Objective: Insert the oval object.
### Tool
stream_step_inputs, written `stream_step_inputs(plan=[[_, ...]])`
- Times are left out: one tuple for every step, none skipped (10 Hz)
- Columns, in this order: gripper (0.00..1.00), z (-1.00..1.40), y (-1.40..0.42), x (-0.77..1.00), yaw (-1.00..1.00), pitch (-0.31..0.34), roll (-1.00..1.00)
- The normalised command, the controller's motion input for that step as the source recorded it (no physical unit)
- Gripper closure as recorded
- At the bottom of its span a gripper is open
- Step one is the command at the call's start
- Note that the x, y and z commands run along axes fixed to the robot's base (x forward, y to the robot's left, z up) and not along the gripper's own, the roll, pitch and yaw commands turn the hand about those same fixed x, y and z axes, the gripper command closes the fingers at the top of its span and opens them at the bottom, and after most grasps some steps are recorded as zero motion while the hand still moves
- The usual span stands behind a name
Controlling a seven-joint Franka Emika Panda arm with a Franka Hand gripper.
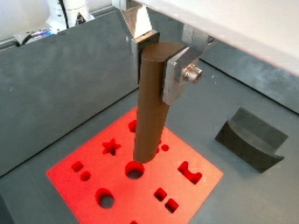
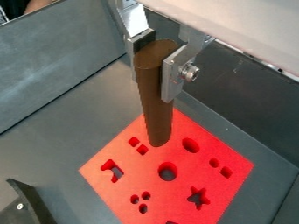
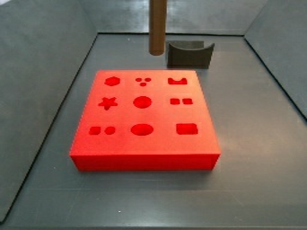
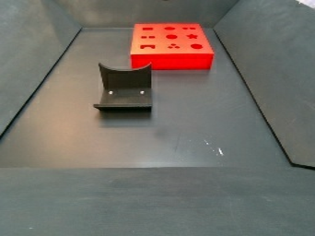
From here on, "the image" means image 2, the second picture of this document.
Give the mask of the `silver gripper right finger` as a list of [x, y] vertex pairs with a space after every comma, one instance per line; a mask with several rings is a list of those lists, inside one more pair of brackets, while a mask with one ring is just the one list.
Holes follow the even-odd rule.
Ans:
[[171, 102], [183, 90], [185, 81], [193, 82], [200, 69], [193, 65], [195, 58], [215, 38], [187, 25], [180, 26], [179, 38], [185, 42], [163, 60], [161, 100]]

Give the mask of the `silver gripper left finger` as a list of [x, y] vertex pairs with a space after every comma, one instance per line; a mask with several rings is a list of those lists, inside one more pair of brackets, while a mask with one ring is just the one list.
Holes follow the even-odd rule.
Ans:
[[135, 68], [135, 55], [155, 41], [156, 31], [148, 26], [144, 6], [136, 0], [116, 0], [116, 14], [120, 16], [120, 25], [124, 29], [131, 68]]

